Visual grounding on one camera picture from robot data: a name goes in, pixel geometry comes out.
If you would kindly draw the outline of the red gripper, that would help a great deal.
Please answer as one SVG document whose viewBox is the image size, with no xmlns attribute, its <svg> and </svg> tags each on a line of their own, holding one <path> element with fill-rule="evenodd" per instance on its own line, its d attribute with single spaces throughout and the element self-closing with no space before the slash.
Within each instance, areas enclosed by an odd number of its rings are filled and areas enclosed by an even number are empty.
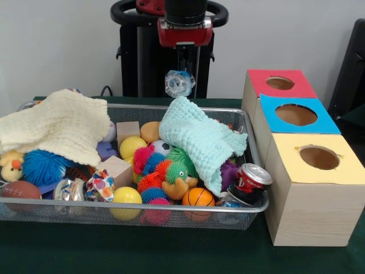
<svg viewBox="0 0 365 274">
<path fill-rule="evenodd" d="M 177 46 L 207 46 L 213 35 L 213 24 L 209 17 L 198 25 L 178 26 L 168 23 L 164 18 L 157 21 L 159 42 L 162 47 L 176 48 Z M 186 50 L 186 71 L 194 74 L 196 60 L 195 49 Z M 185 71 L 184 50 L 177 49 L 177 69 Z"/>
</svg>

